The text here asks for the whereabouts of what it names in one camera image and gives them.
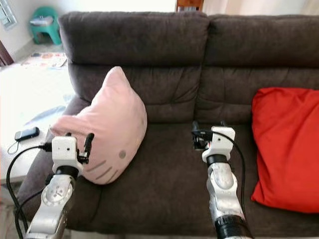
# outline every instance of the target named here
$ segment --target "green chair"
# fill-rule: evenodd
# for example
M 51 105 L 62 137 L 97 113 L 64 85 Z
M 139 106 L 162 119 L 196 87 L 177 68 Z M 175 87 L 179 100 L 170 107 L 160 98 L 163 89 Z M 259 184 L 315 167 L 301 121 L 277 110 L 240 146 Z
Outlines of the green chair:
M 39 44 L 39 38 L 38 38 L 37 34 L 39 32 L 45 32 L 45 33 L 49 34 L 49 36 L 51 37 L 51 39 L 55 45 L 61 44 L 61 39 L 60 39 L 60 36 L 58 33 L 58 30 L 59 30 L 59 24 L 57 21 L 58 14 L 56 13 L 56 11 L 49 6 L 42 6 L 42 7 L 39 7 L 34 12 L 32 19 L 34 19 L 36 17 L 40 17 L 40 16 L 43 16 L 43 17 L 52 16 L 53 23 L 51 25 L 48 25 L 48 26 L 34 26 L 34 25 L 30 24 L 35 43 Z

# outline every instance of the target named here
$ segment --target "wooden furniture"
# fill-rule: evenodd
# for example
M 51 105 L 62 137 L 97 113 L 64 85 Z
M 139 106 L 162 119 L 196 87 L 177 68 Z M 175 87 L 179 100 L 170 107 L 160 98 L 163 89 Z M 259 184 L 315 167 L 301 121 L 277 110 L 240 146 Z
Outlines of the wooden furniture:
M 195 7 L 197 11 L 202 11 L 204 0 L 176 0 L 176 11 L 179 7 Z

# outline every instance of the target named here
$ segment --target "sofa cushion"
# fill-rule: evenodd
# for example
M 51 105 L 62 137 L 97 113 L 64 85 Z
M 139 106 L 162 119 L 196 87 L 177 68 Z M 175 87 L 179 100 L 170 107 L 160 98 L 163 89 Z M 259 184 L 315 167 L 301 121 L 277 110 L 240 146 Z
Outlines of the sofa cushion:
M 200 12 L 70 12 L 59 25 L 73 63 L 192 66 L 202 62 L 209 20 Z
M 92 101 L 112 66 L 69 64 L 76 93 Z M 122 67 L 146 106 L 148 122 L 191 122 L 200 67 Z
M 319 16 L 209 16 L 205 65 L 319 67 Z
M 252 112 L 259 175 L 252 200 L 319 213 L 319 91 L 263 88 Z
M 319 68 L 203 67 L 195 119 L 204 123 L 251 123 L 251 103 L 264 87 L 319 90 Z
M 83 151 L 86 136 L 94 133 L 90 161 L 82 175 L 96 184 L 111 183 L 129 165 L 147 128 L 141 98 L 132 90 L 121 67 L 112 68 L 92 104 L 75 116 L 62 116 L 51 126 L 56 136 L 70 132 Z
M 211 124 L 202 124 L 201 127 L 210 128 Z M 249 124 L 236 125 L 234 129 L 235 141 L 246 157 L 245 204 L 253 235 L 318 236 L 318 214 L 268 208 L 249 199 L 258 181 L 256 145 Z M 68 228 L 105 234 L 216 236 L 208 205 L 207 166 L 202 162 L 201 153 L 193 149 L 190 130 L 190 123 L 149 124 L 135 159 L 122 176 L 112 184 L 90 187 L 94 190 L 90 197 L 98 197 L 97 201 L 84 195 L 87 181 L 80 177 Z M 38 160 L 36 163 L 47 164 L 48 161 Z M 234 150 L 231 167 L 240 188 L 241 161 Z M 34 182 L 38 169 L 42 170 L 32 166 L 20 190 L 20 202 L 40 188 Z M 38 202 L 26 205 L 28 218 L 34 215 Z M 94 217 L 84 217 L 84 213 L 94 214 Z

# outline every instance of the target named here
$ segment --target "cable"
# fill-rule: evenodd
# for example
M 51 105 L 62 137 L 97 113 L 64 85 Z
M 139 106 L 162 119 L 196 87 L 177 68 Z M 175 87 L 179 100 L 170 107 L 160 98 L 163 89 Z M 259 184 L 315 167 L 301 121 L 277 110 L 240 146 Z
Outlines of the cable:
M 228 137 L 227 135 L 223 134 L 223 133 L 220 133 L 220 132 L 215 132 L 215 131 L 208 131 L 208 130 L 202 130 L 202 129 L 197 129 L 197 130 L 192 130 L 192 134 L 194 134 L 195 136 L 197 137 L 201 137 L 203 138 L 204 140 L 207 140 L 207 141 L 211 141 L 211 139 L 213 138 L 213 134 L 217 134 L 217 135 L 220 135 L 220 136 L 223 136 L 224 138 L 228 139 L 229 141 L 231 141 L 233 143 L 233 145 L 235 146 L 237 152 L 239 153 L 240 157 L 241 157 L 241 162 L 242 162 L 242 177 L 241 177 L 241 189 L 240 189 L 240 204 L 241 204 L 241 207 L 242 207 L 242 211 L 245 215 L 245 217 L 247 218 L 246 216 L 246 210 L 245 210 L 245 178 L 246 178 L 246 165 L 245 165 L 245 158 L 244 158 L 244 155 L 243 153 L 241 152 L 239 146 L 236 144 L 236 142 L 231 139 L 230 137 Z
M 20 153 L 18 153 L 14 158 L 13 160 L 11 161 L 9 167 L 8 167 L 8 171 L 6 173 L 6 186 L 8 187 L 8 190 L 9 190 L 9 193 L 10 193 L 10 196 L 14 202 L 14 205 L 15 205 L 15 208 L 19 208 L 20 205 L 19 205 L 19 202 L 13 192 L 13 189 L 12 189 L 12 186 L 11 186 L 11 183 L 10 183 L 10 174 L 11 174 L 11 170 L 12 170 L 12 167 L 13 167 L 13 164 L 14 162 L 19 158 L 20 155 L 22 155 L 24 152 L 28 151 L 28 150 L 31 150 L 31 149 L 34 149 L 34 148 L 39 148 L 39 146 L 34 146 L 34 147 L 30 147 L 30 148 L 27 148 L 23 151 L 21 151 Z M 24 225 L 24 230 L 27 231 L 28 230 L 28 223 L 27 223 L 27 220 L 25 218 L 25 215 L 23 212 L 20 213 L 21 215 L 21 218 L 22 218 L 22 221 L 23 221 L 23 225 Z
M 18 143 L 18 145 L 17 145 L 17 147 L 16 147 L 16 150 L 15 150 L 14 152 L 10 152 L 10 149 L 11 149 L 16 143 Z M 8 148 L 8 150 L 7 150 L 6 152 L 7 152 L 8 154 L 12 155 L 12 154 L 17 153 L 18 149 L 19 149 L 19 141 L 16 141 L 16 142 L 14 142 L 14 143 Z
M 21 228 L 20 228 L 20 224 L 19 224 L 19 213 L 20 212 L 23 212 L 22 211 L 22 207 L 28 202 L 30 201 L 32 198 L 34 198 L 35 196 L 41 194 L 43 191 L 43 189 L 41 189 L 40 191 L 32 194 L 30 197 L 28 197 L 27 199 L 24 200 L 24 202 L 20 205 L 20 207 L 16 210 L 15 214 L 14 214 L 14 223 L 15 223 L 15 228 L 16 228 L 16 231 L 18 232 L 18 235 L 19 235 L 19 238 L 20 239 L 23 239 L 23 236 L 22 236 L 22 232 L 21 232 Z

